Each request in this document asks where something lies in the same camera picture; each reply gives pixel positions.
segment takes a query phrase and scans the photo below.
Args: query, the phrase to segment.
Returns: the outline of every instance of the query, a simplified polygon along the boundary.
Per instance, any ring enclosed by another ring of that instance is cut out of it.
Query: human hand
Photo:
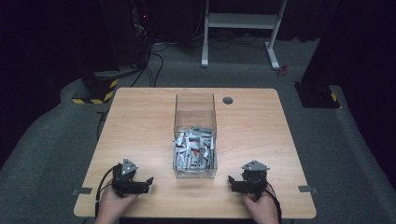
[[[111,180],[107,182],[108,187],[103,192],[99,205],[98,217],[95,224],[113,224],[125,212],[127,207],[136,200],[139,194],[130,194],[121,198],[116,191],[111,188]]]
[[[274,195],[271,188],[267,188],[267,190]],[[275,202],[268,192],[263,191],[257,201],[247,194],[243,194],[242,199],[251,217],[258,224],[279,224]]]

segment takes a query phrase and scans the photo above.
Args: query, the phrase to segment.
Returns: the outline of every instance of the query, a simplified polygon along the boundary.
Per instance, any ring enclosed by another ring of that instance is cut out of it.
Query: wire
[[[272,187],[272,185],[268,182],[267,182],[267,184],[271,187],[272,191],[274,192],[274,195],[268,189],[264,189],[264,191],[267,192],[268,195],[274,200],[274,203],[276,206],[276,211],[277,211],[277,220],[279,223],[282,223],[282,210],[280,208],[280,203],[276,198],[276,194],[275,194],[275,191],[274,191],[274,188]]]
[[[108,185],[102,187],[102,188],[100,189],[100,192],[102,192],[102,191],[103,191],[105,188],[107,188],[108,186],[111,186],[111,184],[108,184]]]
[[[260,42],[264,42],[265,40],[267,40],[267,38],[258,38],[258,37],[254,37],[252,40],[238,40],[238,39],[234,39],[233,42],[236,44],[254,44],[254,43],[260,43]]]
[[[111,167],[103,176],[102,180],[100,181],[99,184],[99,188],[96,192],[96,198],[95,198],[95,217],[98,217],[98,213],[99,213],[99,202],[100,202],[100,192],[102,191],[102,185],[103,182],[105,181],[106,177],[108,176],[108,174],[110,174],[110,172],[112,172],[114,170],[115,166]]]
[[[99,141],[100,125],[101,125],[102,122],[106,121],[107,113],[108,113],[109,110],[110,110],[110,107],[105,112],[96,112],[96,114],[100,114],[101,115],[100,119],[99,119],[98,127],[96,129],[96,140],[97,141]]]
[[[199,39],[199,38],[202,37],[203,35],[204,35],[204,33],[202,33],[202,34],[200,34],[200,35],[198,35],[198,36],[196,36],[196,37],[193,37],[192,39],[193,39],[193,40]]]
[[[166,46],[163,49],[152,50],[151,52],[161,52],[161,51],[164,51],[169,48],[169,43],[157,43],[157,44],[153,44],[152,46],[154,47],[154,46],[160,46],[160,45],[166,45]]]
[[[85,218],[85,219],[81,222],[81,224],[86,223],[86,222],[88,221],[88,219],[90,219],[90,218],[89,218],[89,217]]]
[[[155,56],[157,56],[157,57],[159,57],[161,59],[161,67],[160,67],[160,69],[158,69],[157,74],[155,75],[155,78],[154,78],[153,87],[157,87],[157,79],[158,79],[158,76],[160,75],[161,70],[163,69],[163,57],[161,57],[161,55],[156,54],[156,53],[151,53],[151,54],[155,55]]]
[[[227,49],[227,48],[229,48],[232,44],[233,44],[233,39],[231,39],[231,41],[230,41],[230,43],[229,43],[228,45],[226,45],[225,47],[222,47],[222,48],[218,48],[218,47],[215,47],[215,46],[210,45],[210,44],[208,44],[208,46],[209,46],[210,48],[212,48],[212,49]]]
[[[201,0],[201,10],[200,10],[201,13],[199,15],[197,29],[195,30],[194,34],[192,35],[192,38],[194,38],[194,36],[198,33],[199,27],[201,26],[202,14],[204,14],[203,8],[204,8],[204,0]]]
[[[148,66],[146,67],[146,71],[148,72],[148,82],[149,82],[149,86],[150,86],[150,87],[153,87],[153,83],[152,83],[152,81],[153,81],[153,79],[152,79],[152,72],[151,72],[151,70],[149,69]]]
[[[140,72],[139,76],[137,76],[137,78],[134,80],[134,83],[132,83],[130,87],[132,87],[132,86],[137,82],[137,80],[140,78],[140,76],[142,76],[142,74],[143,74],[143,72],[144,72],[145,70],[146,70],[146,69],[142,69],[142,71]]]

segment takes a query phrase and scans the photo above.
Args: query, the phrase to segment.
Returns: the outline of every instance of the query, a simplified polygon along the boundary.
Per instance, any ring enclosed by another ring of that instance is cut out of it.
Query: power cord
[[[153,87],[157,87],[157,79],[158,79],[158,76],[160,75],[161,70],[163,69],[163,57],[161,57],[161,55],[156,54],[156,53],[151,53],[151,54],[157,56],[161,60],[161,67],[160,67],[160,69],[158,69],[157,74],[155,75],[154,84],[153,84]]]
[[[155,44],[153,44],[152,45],[152,48],[151,48],[151,52],[153,52],[153,53],[158,53],[158,52],[161,52],[161,51],[164,51],[164,50],[166,50],[166,49],[168,49],[169,48],[169,46],[171,46],[171,45],[176,45],[177,44],[177,42],[159,42],[159,43],[155,43]],[[153,49],[154,47],[157,47],[157,46],[161,46],[161,45],[165,45],[165,47],[163,48],[163,49]]]
[[[153,79],[152,79],[152,72],[151,69],[149,69],[149,67],[146,67],[146,71],[148,72],[148,82],[149,82],[149,86],[153,87]]]
[[[89,219],[90,219],[89,217],[85,218],[85,219],[81,222],[81,224],[86,223]]]
[[[108,174],[110,174],[110,172],[112,172],[114,170],[115,166],[111,167],[103,176],[102,180],[100,181],[98,190],[96,192],[96,198],[95,198],[95,218],[98,217],[98,213],[99,213],[99,205],[100,205],[100,193],[102,192],[103,189],[107,188],[108,186],[111,186],[111,184],[106,185],[102,188],[103,182],[105,182],[106,177],[108,176]]]
[[[108,111],[110,110],[110,107],[108,108],[107,111],[105,112],[96,112],[96,114],[100,114],[100,119],[99,119],[99,123],[98,123],[98,127],[96,128],[96,140],[99,141],[99,132],[100,132],[100,125],[102,124],[102,122],[106,121],[106,117],[108,114]]]
[[[213,34],[213,33],[211,33],[215,38],[216,38],[216,40],[218,40],[219,42],[229,42],[225,47],[221,47],[221,48],[219,48],[219,47],[215,47],[215,46],[213,46],[213,45],[211,45],[211,44],[208,44],[208,46],[210,47],[210,48],[212,48],[212,49],[227,49],[227,48],[229,48],[232,44],[233,44],[233,35],[231,34],[231,33],[229,33],[229,32],[227,32],[226,34],[227,35],[216,35],[216,34]]]
[[[274,200],[275,206],[276,206],[276,211],[277,211],[277,220],[279,222],[279,224],[282,224],[282,210],[280,209],[280,203],[276,198],[276,194],[274,191],[274,188],[272,187],[272,185],[270,183],[268,183],[268,186],[271,187],[271,190],[273,191],[274,195],[268,190],[268,189],[264,189],[265,192],[268,193],[268,195],[270,195],[270,197]]]
[[[134,80],[134,82],[131,84],[130,87],[132,87],[132,86],[137,82],[137,80],[142,76],[142,74],[143,74],[145,71],[146,71],[146,69],[142,69],[142,71],[139,73],[139,76],[137,76],[137,78]]]
[[[198,33],[198,30],[201,26],[201,20],[202,20],[202,15],[204,14],[204,0],[201,0],[201,10],[200,10],[200,15],[199,15],[199,20],[198,20],[198,25],[197,25],[197,29],[195,30],[194,34],[192,35],[192,38],[194,38],[194,36]]]

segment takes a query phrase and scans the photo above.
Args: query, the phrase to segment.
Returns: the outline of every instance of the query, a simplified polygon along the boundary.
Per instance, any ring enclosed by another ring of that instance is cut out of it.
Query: white metal stand
[[[277,15],[262,15],[262,14],[231,14],[231,13],[209,13],[209,0],[206,0],[205,9],[205,33],[204,44],[202,49],[202,67],[208,67],[208,32],[209,27],[224,27],[224,28],[249,28],[249,29],[264,29],[273,30],[269,42],[265,42],[265,49],[271,61],[274,70],[279,69],[274,53],[274,43],[276,40],[277,31],[282,22],[283,12],[285,10],[288,0],[282,0],[280,9]]]

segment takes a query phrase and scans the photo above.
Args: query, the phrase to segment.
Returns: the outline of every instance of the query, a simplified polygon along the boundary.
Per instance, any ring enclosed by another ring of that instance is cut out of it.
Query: round hole
[[[233,103],[233,98],[231,98],[229,96],[226,96],[226,97],[223,98],[223,103],[226,104],[226,105],[230,105],[230,104]]]

